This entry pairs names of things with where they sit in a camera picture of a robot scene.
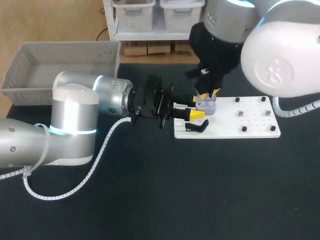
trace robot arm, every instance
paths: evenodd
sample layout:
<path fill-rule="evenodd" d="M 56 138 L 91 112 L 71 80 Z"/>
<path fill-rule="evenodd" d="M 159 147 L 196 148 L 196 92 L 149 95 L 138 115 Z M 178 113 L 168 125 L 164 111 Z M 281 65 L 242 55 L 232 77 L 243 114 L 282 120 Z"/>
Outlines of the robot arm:
<path fill-rule="evenodd" d="M 188 75 L 198 77 L 200 94 L 220 88 L 240 62 L 251 84 L 266 94 L 320 92 L 318 0 L 210 0 L 189 40 L 200 65 Z"/>

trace black cable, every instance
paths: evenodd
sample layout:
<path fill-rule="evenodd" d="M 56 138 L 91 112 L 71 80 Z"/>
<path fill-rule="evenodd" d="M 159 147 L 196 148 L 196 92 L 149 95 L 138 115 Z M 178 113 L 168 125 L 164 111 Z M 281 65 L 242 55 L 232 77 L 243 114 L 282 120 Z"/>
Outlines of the black cable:
<path fill-rule="evenodd" d="M 96 37 L 96 41 L 98 41 L 100 35 L 101 35 L 104 31 L 106 31 L 106 30 L 108 30 L 108 27 L 106 27 L 105 29 L 103 29 L 103 30 L 99 33 L 99 35 Z"/>
<path fill-rule="evenodd" d="M 102 7 L 102 8 L 100 8 L 100 13 L 101 14 L 104 14 L 105 13 L 105 8 L 104 7 Z M 98 39 L 99 39 L 99 37 L 101 36 L 101 34 L 105 31 L 105 30 L 107 30 L 108 29 L 108 27 L 106 27 L 105 29 L 103 29 L 99 34 L 98 34 L 98 36 L 96 37 L 96 41 L 98 41 Z"/>

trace black mat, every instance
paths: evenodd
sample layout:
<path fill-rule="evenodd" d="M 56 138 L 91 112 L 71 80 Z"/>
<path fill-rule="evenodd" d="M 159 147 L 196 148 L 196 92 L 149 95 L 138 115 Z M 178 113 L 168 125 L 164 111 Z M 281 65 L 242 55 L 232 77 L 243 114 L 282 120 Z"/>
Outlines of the black mat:
<path fill-rule="evenodd" d="M 149 74 L 192 91 L 188 64 L 122 64 L 134 84 Z M 240 69 L 219 96 L 260 96 Z M 319 95 L 281 102 L 300 107 Z M 50 123 L 50 107 L 13 107 L 9 117 Z M 31 197 L 20 177 L 0 182 L 1 239 L 318 240 L 320 238 L 320 110 L 278 119 L 278 139 L 175 139 L 173 121 L 140 119 L 117 128 L 95 173 L 69 198 Z M 117 120 L 100 115 L 96 153 Z M 30 177 L 39 194 L 75 187 L 92 163 L 44 166 Z"/>

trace wooden floor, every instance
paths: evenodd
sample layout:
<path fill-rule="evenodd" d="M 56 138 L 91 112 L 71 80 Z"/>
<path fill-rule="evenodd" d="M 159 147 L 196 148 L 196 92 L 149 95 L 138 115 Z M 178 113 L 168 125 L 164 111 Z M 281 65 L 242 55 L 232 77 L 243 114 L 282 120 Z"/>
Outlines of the wooden floor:
<path fill-rule="evenodd" d="M 1 0 L 0 81 L 23 42 L 95 41 L 107 27 L 102 0 Z M 109 40 L 108 31 L 99 37 Z M 196 56 L 121 57 L 123 63 L 197 63 Z M 11 101 L 0 93 L 0 118 Z"/>

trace white board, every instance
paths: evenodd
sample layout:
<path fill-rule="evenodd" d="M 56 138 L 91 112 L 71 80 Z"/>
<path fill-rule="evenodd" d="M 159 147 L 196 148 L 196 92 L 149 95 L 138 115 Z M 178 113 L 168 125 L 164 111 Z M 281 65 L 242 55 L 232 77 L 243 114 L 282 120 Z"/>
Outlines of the white board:
<path fill-rule="evenodd" d="M 186 105 L 174 104 L 174 108 L 185 109 Z M 177 139 L 261 139 L 279 138 L 281 135 L 270 99 L 266 96 L 218 97 L 216 113 L 200 120 L 191 121 L 202 125 L 208 119 L 209 126 L 203 133 L 187 131 L 183 119 L 174 119 L 174 136 Z"/>

